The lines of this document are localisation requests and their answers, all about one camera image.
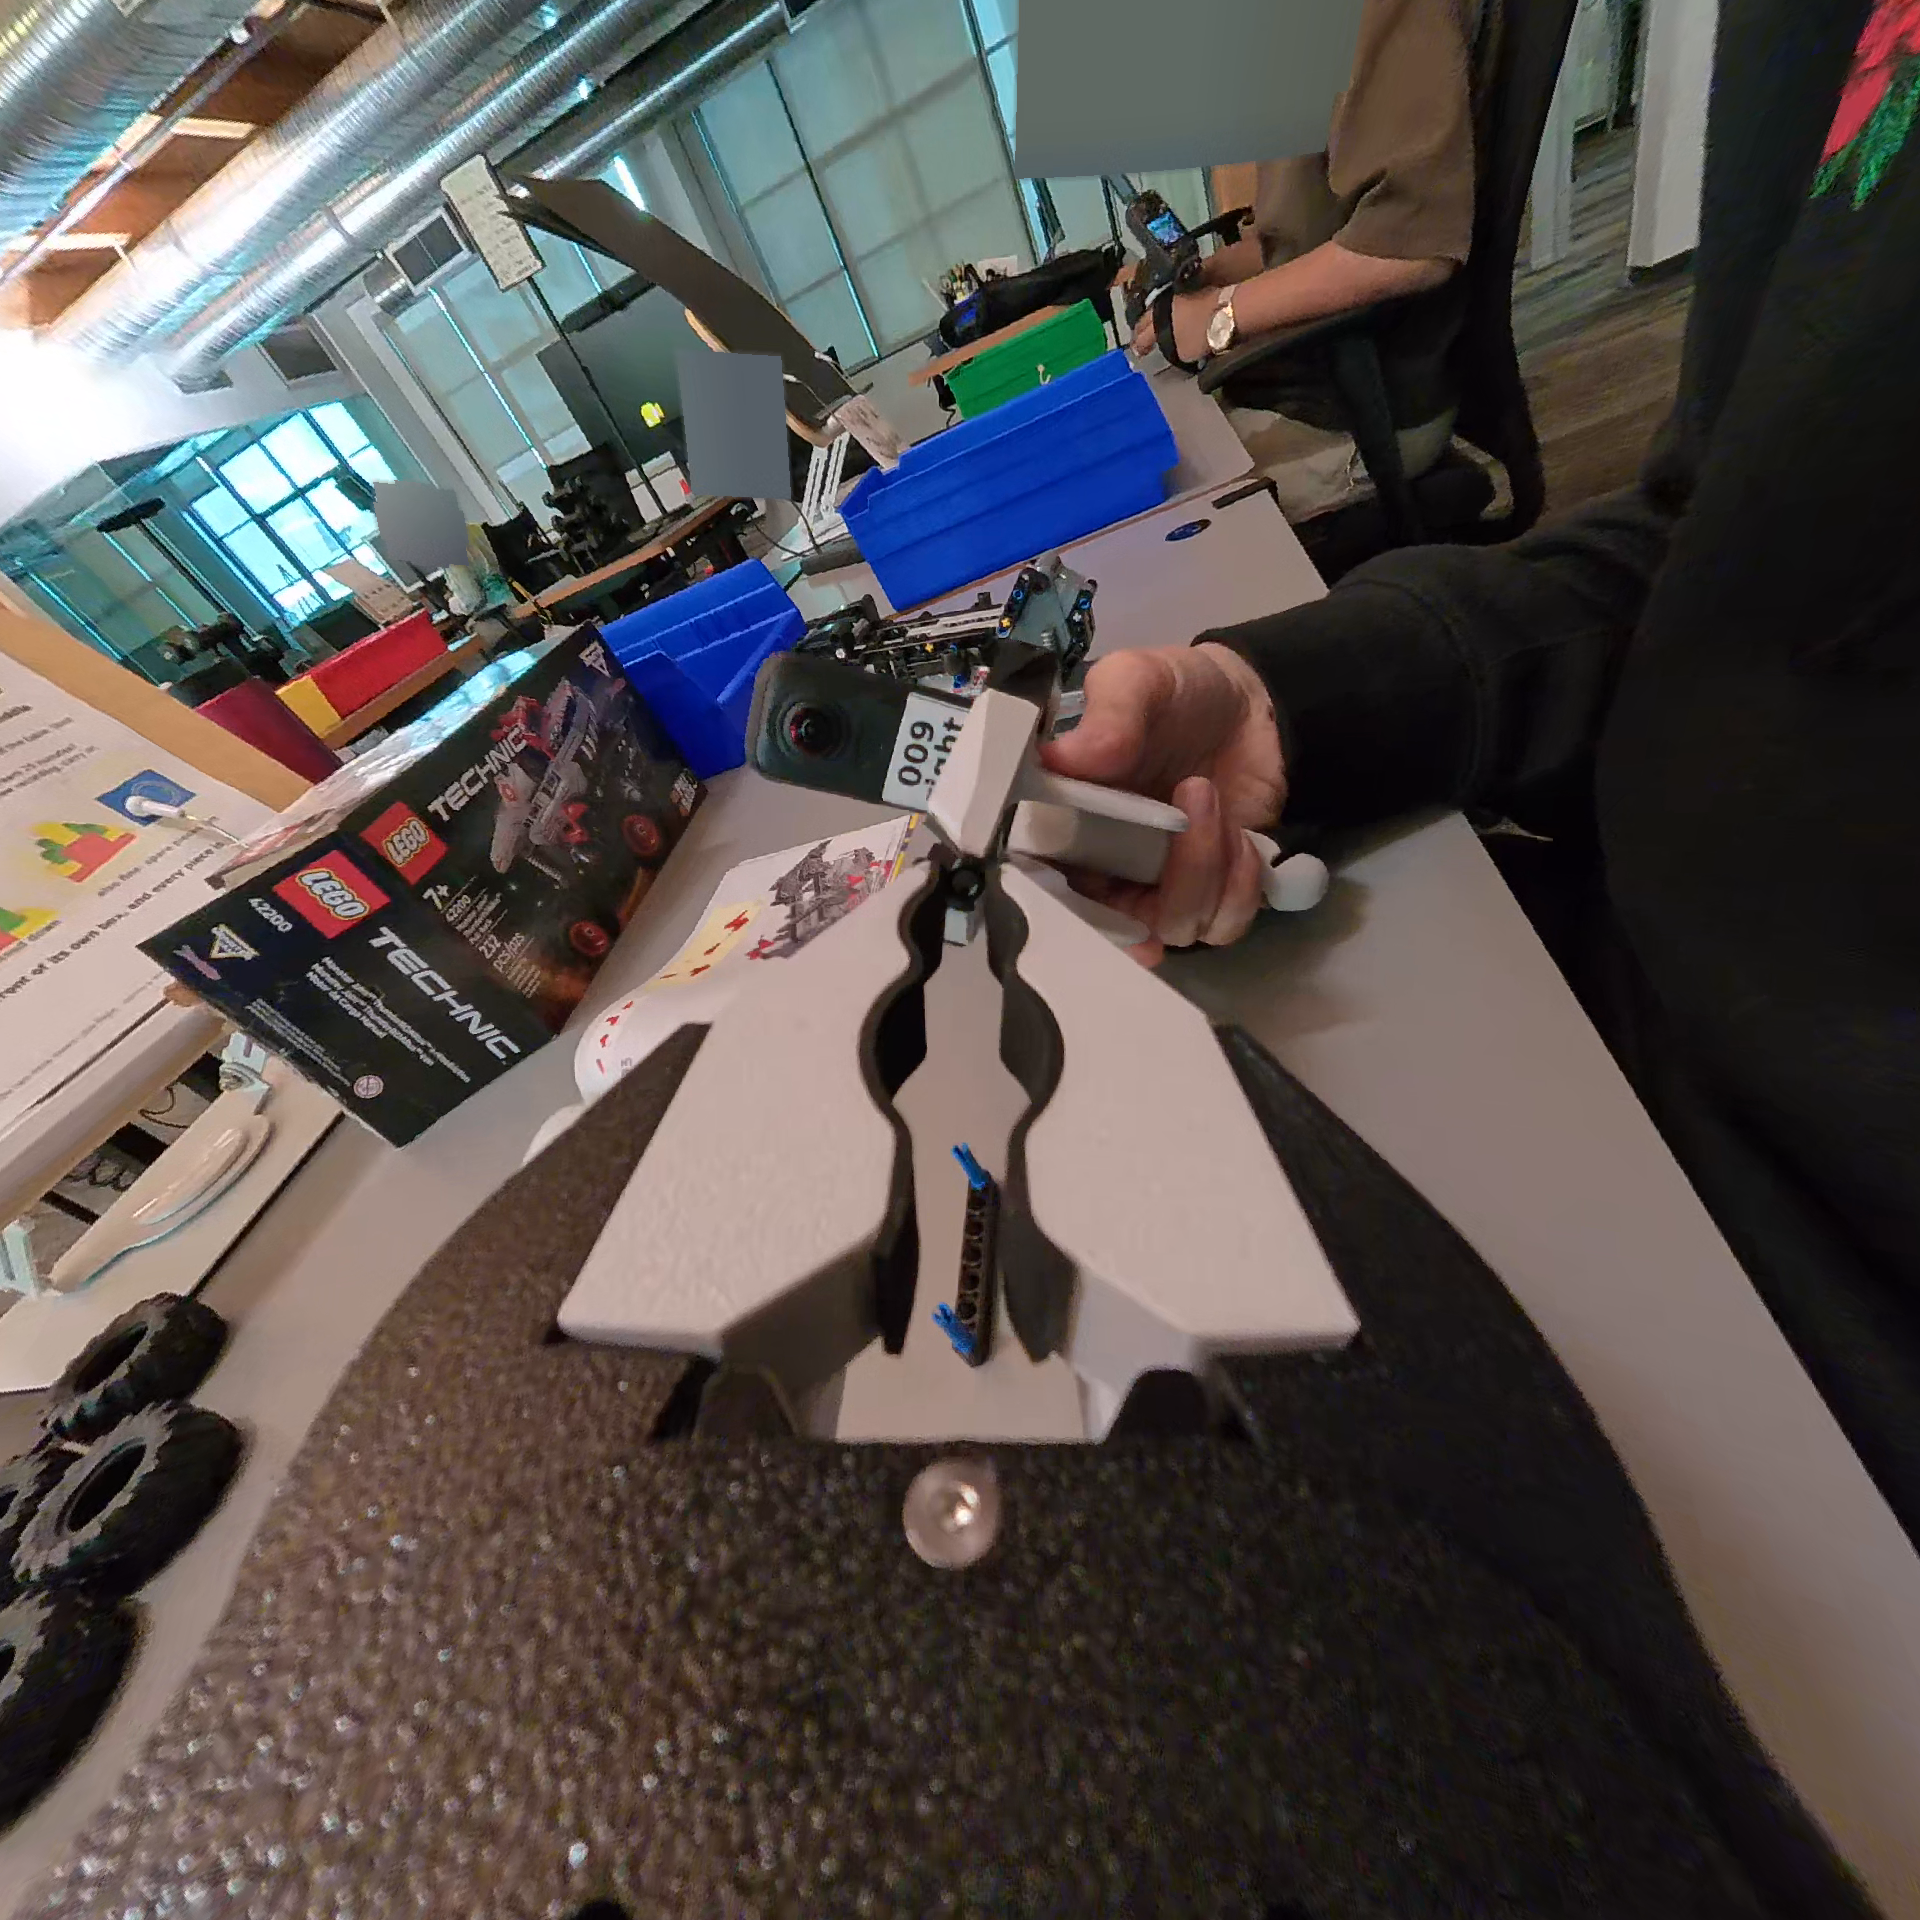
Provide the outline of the white curved plastic part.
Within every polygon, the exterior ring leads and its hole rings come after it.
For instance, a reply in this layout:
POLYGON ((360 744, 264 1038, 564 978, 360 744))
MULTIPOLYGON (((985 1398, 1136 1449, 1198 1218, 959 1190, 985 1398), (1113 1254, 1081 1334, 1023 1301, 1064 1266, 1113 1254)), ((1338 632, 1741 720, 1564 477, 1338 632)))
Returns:
POLYGON ((136 1248, 180 1232, 220 1199, 272 1140, 272 1087, 256 1081, 209 1103, 50 1268, 45 1294, 71 1294, 136 1248))

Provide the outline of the green storage bin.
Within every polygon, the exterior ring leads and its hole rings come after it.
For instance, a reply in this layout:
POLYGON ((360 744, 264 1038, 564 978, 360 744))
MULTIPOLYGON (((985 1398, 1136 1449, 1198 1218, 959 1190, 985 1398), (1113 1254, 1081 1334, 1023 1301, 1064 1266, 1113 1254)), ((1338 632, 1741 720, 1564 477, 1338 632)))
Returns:
POLYGON ((973 420, 1129 343, 1129 326, 1114 325, 1104 304, 1049 304, 967 348, 956 348, 942 368, 929 372, 929 385, 944 410, 957 420, 973 420))

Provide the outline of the black toy beam blue pins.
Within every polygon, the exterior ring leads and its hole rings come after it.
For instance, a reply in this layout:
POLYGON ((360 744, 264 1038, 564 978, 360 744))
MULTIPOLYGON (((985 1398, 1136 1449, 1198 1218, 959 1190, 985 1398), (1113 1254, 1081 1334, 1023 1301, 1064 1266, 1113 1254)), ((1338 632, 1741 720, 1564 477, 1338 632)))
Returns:
POLYGON ((969 1142, 956 1142, 951 1156, 967 1180, 967 1207, 951 1298, 929 1319, 956 1358, 977 1369, 991 1356, 997 1326, 1000 1186, 969 1142))

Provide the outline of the white framed sign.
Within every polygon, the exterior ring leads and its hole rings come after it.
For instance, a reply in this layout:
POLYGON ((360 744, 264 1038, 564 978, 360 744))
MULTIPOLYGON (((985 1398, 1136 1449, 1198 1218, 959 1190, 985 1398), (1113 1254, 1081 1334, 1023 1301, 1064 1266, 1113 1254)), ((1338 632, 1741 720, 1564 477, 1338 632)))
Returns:
POLYGON ((486 154, 477 152, 452 166, 439 190, 500 293, 512 293, 541 272, 543 258, 486 154))

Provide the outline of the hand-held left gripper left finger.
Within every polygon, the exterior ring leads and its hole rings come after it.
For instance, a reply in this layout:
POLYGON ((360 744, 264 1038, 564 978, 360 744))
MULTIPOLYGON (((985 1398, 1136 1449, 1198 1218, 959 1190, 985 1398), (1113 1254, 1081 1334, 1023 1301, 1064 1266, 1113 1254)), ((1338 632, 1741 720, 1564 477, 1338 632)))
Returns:
POLYGON ((705 1025, 560 1308, 578 1342, 695 1358, 900 1352, 921 1234, 896 1097, 927 1048, 929 865, 705 1025))

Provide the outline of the toy building instruction booklet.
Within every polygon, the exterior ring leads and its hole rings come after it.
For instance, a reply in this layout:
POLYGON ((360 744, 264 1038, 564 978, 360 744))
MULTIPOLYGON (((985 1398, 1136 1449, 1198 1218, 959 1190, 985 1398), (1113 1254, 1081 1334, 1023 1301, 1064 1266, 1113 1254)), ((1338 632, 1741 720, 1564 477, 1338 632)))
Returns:
POLYGON ((573 1050, 591 1103, 685 1024, 709 1024, 758 972, 804 948, 904 868, 916 810, 734 865, 682 946, 584 1028, 573 1050))

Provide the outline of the large blue storage bin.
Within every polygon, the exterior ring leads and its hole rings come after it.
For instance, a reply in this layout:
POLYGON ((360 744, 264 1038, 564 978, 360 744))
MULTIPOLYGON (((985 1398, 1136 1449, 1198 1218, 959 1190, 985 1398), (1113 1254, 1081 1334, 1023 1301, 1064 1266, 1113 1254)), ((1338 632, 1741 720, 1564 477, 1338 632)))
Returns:
POLYGON ((904 609, 1157 510, 1176 462, 1157 394, 1113 350, 868 470, 841 513, 904 609))

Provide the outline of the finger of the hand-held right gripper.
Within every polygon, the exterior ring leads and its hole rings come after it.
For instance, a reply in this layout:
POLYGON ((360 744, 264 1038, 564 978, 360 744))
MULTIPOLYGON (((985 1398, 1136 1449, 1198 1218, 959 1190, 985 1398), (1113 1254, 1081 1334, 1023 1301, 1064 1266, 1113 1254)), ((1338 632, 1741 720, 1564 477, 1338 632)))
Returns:
POLYGON ((956 858, 988 862, 1018 800, 1022 778, 1037 764, 1045 705, 1022 697, 973 697, 927 800, 927 825, 956 858))

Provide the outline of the toy truck chassis model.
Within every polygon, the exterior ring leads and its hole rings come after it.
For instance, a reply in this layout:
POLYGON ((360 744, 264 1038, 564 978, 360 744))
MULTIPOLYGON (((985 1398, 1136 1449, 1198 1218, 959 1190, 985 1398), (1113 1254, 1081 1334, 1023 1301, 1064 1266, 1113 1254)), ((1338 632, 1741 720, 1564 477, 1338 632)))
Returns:
POLYGON ((794 656, 854 665, 880 679, 973 697, 1007 642, 1052 654, 1062 693, 1077 693, 1094 638, 1097 581, 1062 557, 1018 566, 1002 591, 981 586, 949 609, 878 613, 871 594, 814 616, 794 656))

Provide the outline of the black rubber toy tire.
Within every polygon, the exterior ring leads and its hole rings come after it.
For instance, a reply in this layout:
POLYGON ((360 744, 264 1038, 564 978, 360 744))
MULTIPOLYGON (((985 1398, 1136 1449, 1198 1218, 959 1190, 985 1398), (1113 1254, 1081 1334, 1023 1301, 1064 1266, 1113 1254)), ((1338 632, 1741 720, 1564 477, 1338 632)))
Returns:
POLYGON ((120 1599, 201 1530, 247 1440, 224 1414, 162 1401, 71 1454, 14 1550, 21 1590, 120 1599))
POLYGON ((136 1645, 136 1606, 25 1590, 2 1612, 2 1823, 92 1737, 136 1645))
POLYGON ((225 1320, 194 1298, 162 1292, 128 1308, 55 1380, 38 1432, 84 1445, 146 1407, 185 1401, 225 1337, 225 1320))

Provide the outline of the person's right hand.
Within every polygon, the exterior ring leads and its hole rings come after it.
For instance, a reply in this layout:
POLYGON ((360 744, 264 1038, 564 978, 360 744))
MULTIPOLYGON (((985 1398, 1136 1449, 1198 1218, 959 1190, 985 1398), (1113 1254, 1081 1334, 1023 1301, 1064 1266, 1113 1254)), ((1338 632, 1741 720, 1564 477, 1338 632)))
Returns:
POLYGON ((1129 950, 1153 968, 1167 948, 1233 944, 1264 906, 1252 840, 1280 823, 1286 770, 1276 705, 1258 674, 1217 642, 1134 648, 1092 661, 1071 730, 1042 764, 1082 784, 1176 806, 1157 881, 1081 877, 1073 886, 1142 927, 1129 950))

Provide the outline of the person's right forearm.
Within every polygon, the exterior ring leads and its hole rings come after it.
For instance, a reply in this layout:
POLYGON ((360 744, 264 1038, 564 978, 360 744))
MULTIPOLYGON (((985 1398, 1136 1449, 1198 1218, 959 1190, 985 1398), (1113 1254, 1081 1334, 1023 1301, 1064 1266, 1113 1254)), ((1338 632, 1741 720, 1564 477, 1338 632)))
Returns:
POLYGON ((1458 808, 1591 846, 1600 734, 1689 503, 1657 474, 1521 538, 1405 545, 1201 631, 1266 686, 1285 820, 1338 834, 1458 808))

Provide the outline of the black curved panel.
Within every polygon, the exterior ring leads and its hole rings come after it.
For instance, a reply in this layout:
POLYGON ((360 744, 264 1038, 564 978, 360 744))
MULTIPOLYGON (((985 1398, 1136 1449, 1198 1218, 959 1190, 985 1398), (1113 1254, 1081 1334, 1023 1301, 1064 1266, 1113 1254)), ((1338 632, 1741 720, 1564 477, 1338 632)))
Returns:
POLYGON ((607 182, 509 176, 508 202, 524 223, 570 237, 669 293, 709 348, 775 356, 794 430, 820 430, 856 392, 773 298, 607 182))

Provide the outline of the small blue storage bin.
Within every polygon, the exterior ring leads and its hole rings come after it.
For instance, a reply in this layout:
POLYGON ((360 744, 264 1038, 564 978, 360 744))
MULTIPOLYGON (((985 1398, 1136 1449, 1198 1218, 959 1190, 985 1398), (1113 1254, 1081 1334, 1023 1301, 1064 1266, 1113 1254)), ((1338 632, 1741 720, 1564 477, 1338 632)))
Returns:
POLYGON ((804 631, 775 574, 745 559, 610 622, 604 642, 685 768, 705 781, 745 760, 758 666, 804 631))

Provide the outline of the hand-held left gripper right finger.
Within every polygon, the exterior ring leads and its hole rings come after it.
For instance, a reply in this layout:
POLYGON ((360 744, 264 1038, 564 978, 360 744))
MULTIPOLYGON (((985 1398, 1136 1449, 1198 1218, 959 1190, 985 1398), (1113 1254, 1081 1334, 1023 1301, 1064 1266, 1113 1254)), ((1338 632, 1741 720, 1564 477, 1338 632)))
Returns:
POLYGON ((998 1289, 1087 1434, 1145 1376, 1207 1401, 1224 1360, 1329 1352, 1359 1319, 1237 1074, 1237 1030, 1137 966, 1036 873, 993 873, 1006 1144, 998 1289))

